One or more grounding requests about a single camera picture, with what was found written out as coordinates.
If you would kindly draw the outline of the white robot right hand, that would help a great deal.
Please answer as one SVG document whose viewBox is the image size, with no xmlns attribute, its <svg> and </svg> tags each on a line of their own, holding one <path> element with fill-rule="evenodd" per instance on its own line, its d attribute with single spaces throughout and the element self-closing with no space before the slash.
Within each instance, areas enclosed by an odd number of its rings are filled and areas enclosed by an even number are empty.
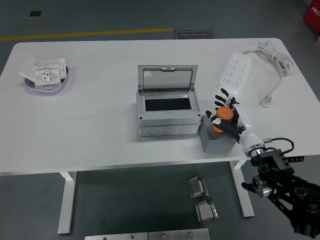
<svg viewBox="0 0 320 240">
<path fill-rule="evenodd" d="M 216 129 L 231 134 L 237 143 L 242 145 L 242 150 L 247 157 L 265 153 L 266 146 L 263 140 L 256 135 L 254 125 L 244 107 L 237 102 L 233 94 L 224 88 L 221 88 L 220 91 L 224 96 L 215 96 L 216 101 L 214 103 L 217 106 L 215 110 L 230 110 L 232 116 L 226 119 L 219 116 L 217 112 L 213 114 L 207 110 L 205 114 L 210 123 Z"/>
</svg>

